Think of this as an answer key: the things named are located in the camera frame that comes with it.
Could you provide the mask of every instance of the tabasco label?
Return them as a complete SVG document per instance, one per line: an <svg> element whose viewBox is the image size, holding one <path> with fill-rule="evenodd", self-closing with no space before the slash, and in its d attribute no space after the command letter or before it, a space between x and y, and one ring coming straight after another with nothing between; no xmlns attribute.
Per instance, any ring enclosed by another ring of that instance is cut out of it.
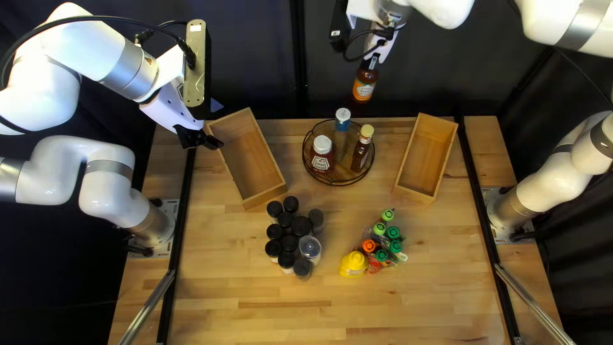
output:
<svg viewBox="0 0 613 345"><path fill-rule="evenodd" d="M314 156L311 165L317 170L326 171L330 169L330 162L328 162L328 159L320 156Z"/></svg>
<svg viewBox="0 0 613 345"><path fill-rule="evenodd" d="M358 101L368 101L373 96L376 83L364 84L357 80L353 83L353 97Z"/></svg>

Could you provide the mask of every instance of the mounting plate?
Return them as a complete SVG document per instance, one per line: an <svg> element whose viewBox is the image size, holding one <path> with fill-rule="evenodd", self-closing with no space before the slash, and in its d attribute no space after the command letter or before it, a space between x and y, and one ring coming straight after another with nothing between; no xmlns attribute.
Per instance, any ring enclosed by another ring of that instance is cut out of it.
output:
<svg viewBox="0 0 613 345"><path fill-rule="evenodd" d="M504 194L500 194L501 187L487 187L481 188L481 193L483 195L483 201L485 202L485 206L487 208L488 203L492 203L497 199L500 199L504 196ZM520 239L518 241L511 241L509 236L511 233L497 231L497 229L490 223L490 228L492 229L492 235L494 236L494 241L496 245L498 244L531 244L534 243L535 240L533 238ZM526 224L523 225L523 228L526 232L533 232L535 230L532 225L532 221L529 220Z"/></svg>
<svg viewBox="0 0 613 345"><path fill-rule="evenodd" d="M128 259L133 258L169 258L170 252L172 251L172 240L175 232L175 221L177 220L177 212L179 210L179 199L168 199L162 200L162 206L159 207L159 210L162 211L166 217L169 218L170 228L172 229L172 235L168 238L168 240L161 246L157 246L155 248L151 248L153 250L153 255L150 257L143 256L142 254L128 252ZM139 243L139 239L134 237L131 238L128 242L130 246L142 247L141 243Z"/></svg>

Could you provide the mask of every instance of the yellow cap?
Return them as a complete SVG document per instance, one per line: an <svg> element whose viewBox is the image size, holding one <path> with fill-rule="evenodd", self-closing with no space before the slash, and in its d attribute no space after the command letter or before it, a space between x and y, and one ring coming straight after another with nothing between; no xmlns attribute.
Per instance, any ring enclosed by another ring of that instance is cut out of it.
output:
<svg viewBox="0 0 613 345"><path fill-rule="evenodd" d="M375 127L372 127L371 125L364 125L362 126L362 130L360 130L360 134L365 136L366 138L372 137L374 132Z"/></svg>

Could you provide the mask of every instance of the bottle cap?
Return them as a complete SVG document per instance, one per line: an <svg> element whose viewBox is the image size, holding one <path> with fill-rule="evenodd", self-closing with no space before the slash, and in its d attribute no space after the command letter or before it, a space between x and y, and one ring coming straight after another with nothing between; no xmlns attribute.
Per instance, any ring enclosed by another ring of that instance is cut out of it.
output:
<svg viewBox="0 0 613 345"><path fill-rule="evenodd" d="M304 236L300 239L300 253L306 258L315 258L321 254L321 243L313 236Z"/></svg>
<svg viewBox="0 0 613 345"><path fill-rule="evenodd" d="M279 201L271 201L266 205L266 212L269 216L277 218L283 212L283 205Z"/></svg>
<svg viewBox="0 0 613 345"><path fill-rule="evenodd" d="M298 248L298 237L294 235L284 236L281 240L281 245L283 246L283 249L293 252L296 250L296 248Z"/></svg>
<svg viewBox="0 0 613 345"><path fill-rule="evenodd" d="M295 196L288 196L283 200L283 207L285 207L285 212L294 213L298 211L298 198Z"/></svg>
<svg viewBox="0 0 613 345"><path fill-rule="evenodd" d="M294 261L294 273L298 278L306 278L311 273L311 264L304 258L298 258Z"/></svg>
<svg viewBox="0 0 613 345"><path fill-rule="evenodd" d="M389 239L395 239L400 236L400 229L398 227L389 227L386 230L386 236Z"/></svg>
<svg viewBox="0 0 613 345"><path fill-rule="evenodd" d="M364 264L364 261L366 261L364 254L358 252L357 250L349 254L348 263L351 266L362 266Z"/></svg>
<svg viewBox="0 0 613 345"><path fill-rule="evenodd" d="M362 129L360 130L360 134L366 138L372 137L374 133L375 133L375 127L372 127L371 125L364 125L362 126Z"/></svg>
<svg viewBox="0 0 613 345"><path fill-rule="evenodd" d="M379 249L377 250L377 253L375 253L375 257L377 258L377 261L384 262L387 260L387 252L383 249Z"/></svg>
<svg viewBox="0 0 613 345"><path fill-rule="evenodd" d="M303 215L299 215L292 222L292 232L298 237L310 234L312 228L311 222Z"/></svg>
<svg viewBox="0 0 613 345"><path fill-rule="evenodd" d="M402 251L402 242L395 239L389 244L389 250L392 253L400 253Z"/></svg>
<svg viewBox="0 0 613 345"><path fill-rule="evenodd" d="M362 249L366 253L374 252L375 248L376 244L372 239L365 239L364 242L362 242Z"/></svg>
<svg viewBox="0 0 613 345"><path fill-rule="evenodd" d="M279 221L279 225L281 225L283 228L289 228L292 226L294 216L289 212L282 212L276 219Z"/></svg>
<svg viewBox="0 0 613 345"><path fill-rule="evenodd" d="M291 268L294 266L294 253L288 252L287 250L282 251L279 254L279 266L281 268Z"/></svg>
<svg viewBox="0 0 613 345"><path fill-rule="evenodd" d="M332 141L325 135L317 136L313 141L313 149L320 155L325 155L332 150Z"/></svg>
<svg viewBox="0 0 613 345"><path fill-rule="evenodd" d="M314 227L318 227L324 223L324 213L318 209L312 209L308 212L308 220Z"/></svg>
<svg viewBox="0 0 613 345"><path fill-rule="evenodd" d="M279 224L270 224L266 229L266 236L270 239L281 239L283 237L283 228Z"/></svg>
<svg viewBox="0 0 613 345"><path fill-rule="evenodd" d="M383 218L383 220L385 220L386 222L391 221L392 219L394 219L394 210L386 209L381 214L381 218Z"/></svg>
<svg viewBox="0 0 613 345"><path fill-rule="evenodd" d="M375 224L375 226L373 227L373 232L376 233L377 235L384 235L385 234L385 224L383 223Z"/></svg>
<svg viewBox="0 0 613 345"><path fill-rule="evenodd" d="M266 251L266 255L276 258L281 253L281 243L271 239L266 243L266 246L264 246L264 250Z"/></svg>
<svg viewBox="0 0 613 345"><path fill-rule="evenodd" d="M351 112L347 108L339 108L336 113L337 120L343 123L351 118Z"/></svg>

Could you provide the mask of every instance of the white cap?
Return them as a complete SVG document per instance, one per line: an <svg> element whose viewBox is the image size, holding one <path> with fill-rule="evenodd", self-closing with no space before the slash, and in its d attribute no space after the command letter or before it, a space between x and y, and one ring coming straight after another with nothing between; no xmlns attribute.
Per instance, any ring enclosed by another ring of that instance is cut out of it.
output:
<svg viewBox="0 0 613 345"><path fill-rule="evenodd" d="M325 155L332 150L332 141L325 135L317 136L313 141L313 148L320 155Z"/></svg>
<svg viewBox="0 0 613 345"><path fill-rule="evenodd" d="M337 110L337 120L343 123L351 118L351 112L347 108L339 108Z"/></svg>

